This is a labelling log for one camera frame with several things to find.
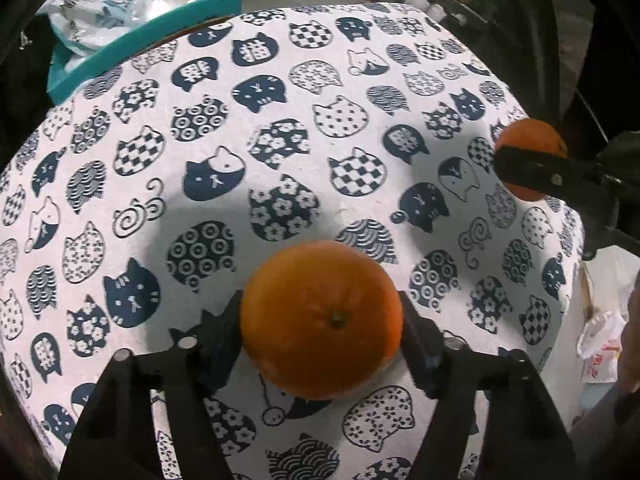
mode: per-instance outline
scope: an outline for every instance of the circle pattern cat print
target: circle pattern cat print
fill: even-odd
[[[85,83],[0,175],[0,349],[45,452],[61,463],[117,349],[197,336],[265,259],[313,239],[379,262],[473,350],[542,368],[584,235],[564,203],[521,202],[496,177],[495,140],[524,116],[403,4],[252,12]],[[204,403],[239,478],[298,478],[313,450],[310,478],[402,479],[434,402],[401,356],[376,381],[308,401],[241,353]],[[162,392],[150,402],[179,479]],[[487,406],[479,394],[465,463]]]

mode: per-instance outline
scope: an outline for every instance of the teal tray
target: teal tray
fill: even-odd
[[[65,72],[65,65],[72,53],[58,42],[51,57],[47,94],[59,105],[84,81],[99,76],[141,50],[198,23],[223,16],[237,16],[241,13],[241,7],[242,0],[197,0],[170,10],[112,41],[71,72]]]

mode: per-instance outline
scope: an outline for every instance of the orange fruit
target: orange fruit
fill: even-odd
[[[521,119],[507,126],[495,142],[495,151],[497,152],[501,146],[551,153],[564,158],[569,156],[569,150],[560,134],[550,124],[537,119]],[[511,193],[526,202],[537,202],[545,197],[543,193],[527,187],[507,182],[504,185]]]
[[[255,271],[242,294],[240,329],[265,378],[304,399],[329,399],[393,357],[402,305],[375,260],[319,240],[284,249]]]

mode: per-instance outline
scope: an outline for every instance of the cat print tablecloth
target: cat print tablecloth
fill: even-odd
[[[521,202],[495,176],[494,142],[522,117],[401,4],[244,14],[86,83],[0,174],[0,349],[46,453],[60,464],[114,351],[197,335],[265,259],[316,238],[379,262],[446,337],[542,368],[583,234],[564,203]],[[162,392],[150,402],[179,479]],[[402,479],[434,407],[400,356],[352,396],[311,401],[241,354],[204,403],[244,480]],[[480,393],[467,467],[486,407]]]

